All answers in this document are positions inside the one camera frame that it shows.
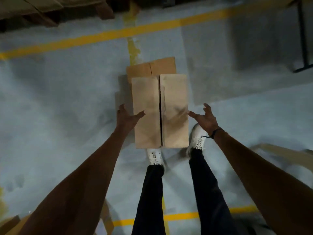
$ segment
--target warehouse floor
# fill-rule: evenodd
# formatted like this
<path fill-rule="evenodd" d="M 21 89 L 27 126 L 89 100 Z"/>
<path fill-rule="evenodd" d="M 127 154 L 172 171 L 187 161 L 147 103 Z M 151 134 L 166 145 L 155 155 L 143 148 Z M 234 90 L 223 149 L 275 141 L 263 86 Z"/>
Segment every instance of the warehouse floor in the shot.
<path fill-rule="evenodd" d="M 116 124 L 116 106 L 125 102 L 131 110 L 125 71 L 130 64 L 174 56 L 177 72 L 189 78 L 190 110 L 201 113 L 202 104 L 209 103 L 220 126 L 248 147 L 268 142 L 294 150 L 313 149 L 313 69 L 298 74 L 290 71 L 291 65 L 301 67 L 296 8 L 277 9 L 277 2 L 255 2 L 262 4 L 254 6 L 253 13 L 249 8 L 253 2 L 203 0 L 141 11 L 135 18 L 126 14 L 107 21 L 89 18 L 57 28 L 32 27 L 1 34 L 2 218 L 32 212 L 109 137 Z M 199 14 L 204 13 L 209 14 L 203 19 Z M 195 16 L 190 25 L 170 22 L 189 16 Z M 306 11 L 306 19 L 313 21 L 313 11 Z M 147 28 L 130 37 L 110 37 L 112 30 L 159 22 L 161 29 L 156 30 L 160 31 Z M 307 28 L 313 51 L 313 26 Z M 92 41 L 101 32 L 109 40 Z M 23 50 L 86 35 L 86 43 L 95 43 L 68 48 L 60 43 L 54 45 L 54 51 L 33 55 Z M 6 55 L 20 48 L 22 54 Z M 190 119 L 189 124 L 191 130 L 195 121 Z M 259 153 L 313 186 L 309 170 Z M 163 150 L 168 167 L 163 176 L 165 214 L 197 211 L 183 154 L 180 149 Z M 204 154 L 229 207 L 253 205 L 210 139 Z M 131 134 L 106 197 L 113 221 L 135 218 L 148 164 L 145 151 L 135 148 Z M 123 226 L 118 232 L 130 234 L 131 228 Z M 197 219 L 170 221 L 168 228 L 171 234 L 200 233 Z"/>

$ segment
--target black wrist band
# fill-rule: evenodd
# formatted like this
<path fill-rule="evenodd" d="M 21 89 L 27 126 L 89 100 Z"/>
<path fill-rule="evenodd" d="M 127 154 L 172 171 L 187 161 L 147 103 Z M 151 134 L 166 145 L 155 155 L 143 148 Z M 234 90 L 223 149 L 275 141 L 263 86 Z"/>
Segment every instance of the black wrist band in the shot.
<path fill-rule="evenodd" d="M 219 131 L 219 130 L 223 130 L 223 129 L 222 129 L 222 128 L 217 128 L 217 129 L 213 130 L 212 135 L 209 136 L 209 138 L 214 139 L 214 135 L 215 135 L 216 132 Z"/>

